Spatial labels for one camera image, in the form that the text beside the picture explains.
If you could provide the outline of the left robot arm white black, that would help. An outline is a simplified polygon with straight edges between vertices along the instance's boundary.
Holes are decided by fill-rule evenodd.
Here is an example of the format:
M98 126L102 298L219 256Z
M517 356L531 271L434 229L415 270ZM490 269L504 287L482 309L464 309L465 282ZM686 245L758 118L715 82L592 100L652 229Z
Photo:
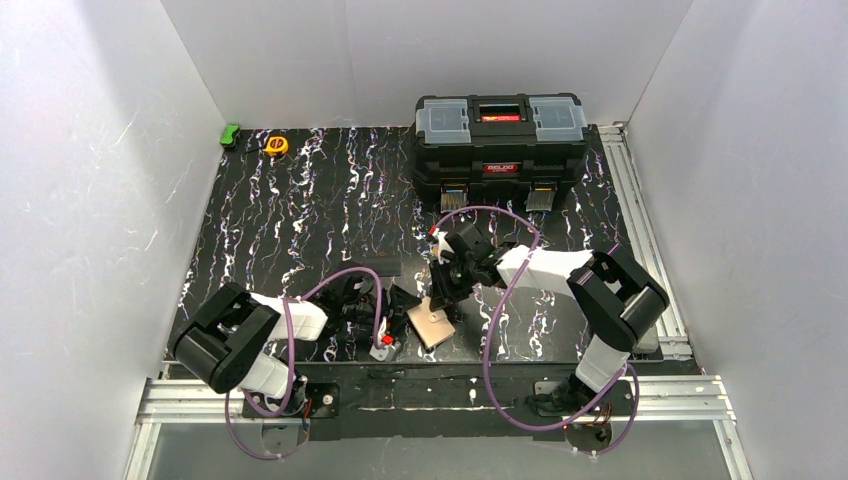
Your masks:
M374 269L359 265L295 298L269 297L228 282L175 328L167 351L217 393L241 388L281 399L293 390L296 375L290 363L264 353L268 342L316 342L353 325L370 356L385 361L399 346L409 311L421 304L396 285L383 286Z

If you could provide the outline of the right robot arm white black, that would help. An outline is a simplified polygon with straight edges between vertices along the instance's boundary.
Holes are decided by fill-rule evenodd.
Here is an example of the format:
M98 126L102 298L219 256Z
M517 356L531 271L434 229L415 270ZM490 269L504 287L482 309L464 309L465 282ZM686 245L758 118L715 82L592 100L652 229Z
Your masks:
M619 245L582 251L496 246L473 224L451 232L432 228L430 235L433 310L465 300L478 286L547 291L576 301L592 338L569 380L572 394L606 387L670 305L665 289Z

